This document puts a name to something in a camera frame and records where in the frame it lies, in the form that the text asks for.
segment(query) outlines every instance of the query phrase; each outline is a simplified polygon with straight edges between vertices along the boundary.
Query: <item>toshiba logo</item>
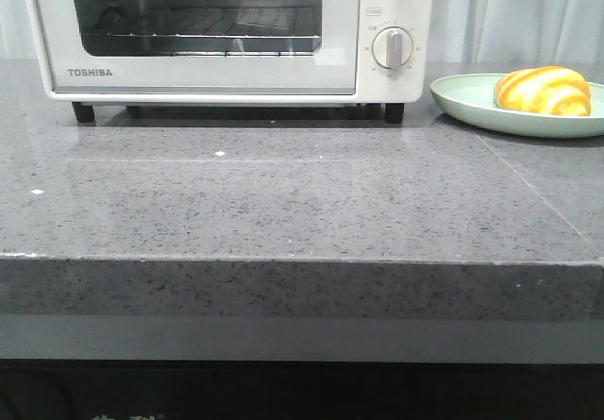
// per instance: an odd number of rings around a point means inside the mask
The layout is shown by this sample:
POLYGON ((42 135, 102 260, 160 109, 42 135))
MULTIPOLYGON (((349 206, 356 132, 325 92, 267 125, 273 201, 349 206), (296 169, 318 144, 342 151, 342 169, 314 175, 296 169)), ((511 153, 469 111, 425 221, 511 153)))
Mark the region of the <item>toshiba logo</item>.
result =
POLYGON ((68 69, 71 77, 113 77, 111 69, 68 69))

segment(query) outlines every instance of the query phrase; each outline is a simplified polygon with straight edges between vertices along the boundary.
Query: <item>countertop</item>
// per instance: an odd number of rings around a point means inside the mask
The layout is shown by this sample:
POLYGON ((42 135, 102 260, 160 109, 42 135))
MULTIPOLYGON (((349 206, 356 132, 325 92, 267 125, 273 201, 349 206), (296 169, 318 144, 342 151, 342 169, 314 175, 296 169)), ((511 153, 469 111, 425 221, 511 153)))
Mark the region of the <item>countertop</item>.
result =
POLYGON ((428 87, 402 126, 108 106, 78 126, 34 61, 0 72, 0 318, 604 319, 604 137, 477 129, 428 87))

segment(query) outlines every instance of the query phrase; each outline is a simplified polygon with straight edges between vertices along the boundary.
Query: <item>white curtain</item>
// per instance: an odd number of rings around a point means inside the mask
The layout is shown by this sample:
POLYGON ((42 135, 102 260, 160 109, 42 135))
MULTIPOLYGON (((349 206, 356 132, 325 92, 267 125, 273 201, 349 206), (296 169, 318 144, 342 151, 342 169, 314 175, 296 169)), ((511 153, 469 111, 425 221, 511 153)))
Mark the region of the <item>white curtain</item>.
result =
MULTIPOLYGON (((604 62, 604 0, 434 0, 432 61, 604 62)), ((35 57, 24 0, 0 0, 0 57, 35 57)))

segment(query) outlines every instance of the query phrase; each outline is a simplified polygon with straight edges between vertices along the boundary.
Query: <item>green plate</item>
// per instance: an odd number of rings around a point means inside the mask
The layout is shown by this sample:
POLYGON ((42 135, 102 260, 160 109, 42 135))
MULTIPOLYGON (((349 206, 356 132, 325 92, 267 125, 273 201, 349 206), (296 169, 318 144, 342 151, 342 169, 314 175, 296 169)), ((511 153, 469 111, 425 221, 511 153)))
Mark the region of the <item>green plate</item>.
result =
POLYGON ((557 116, 500 109, 495 84, 503 74, 443 77, 430 85, 436 104, 470 125, 530 137, 575 138, 604 134, 604 85, 590 83, 592 116, 557 116))

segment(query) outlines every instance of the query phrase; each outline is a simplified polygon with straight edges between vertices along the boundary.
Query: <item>oven control knob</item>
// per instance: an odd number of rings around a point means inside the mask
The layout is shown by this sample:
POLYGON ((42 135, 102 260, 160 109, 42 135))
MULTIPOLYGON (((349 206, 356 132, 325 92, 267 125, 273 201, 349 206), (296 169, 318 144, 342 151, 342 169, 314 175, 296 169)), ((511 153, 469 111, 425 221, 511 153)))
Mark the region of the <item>oven control knob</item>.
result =
POLYGON ((403 28, 386 28, 374 41, 374 58, 386 69, 400 69, 413 52, 413 39, 403 28))

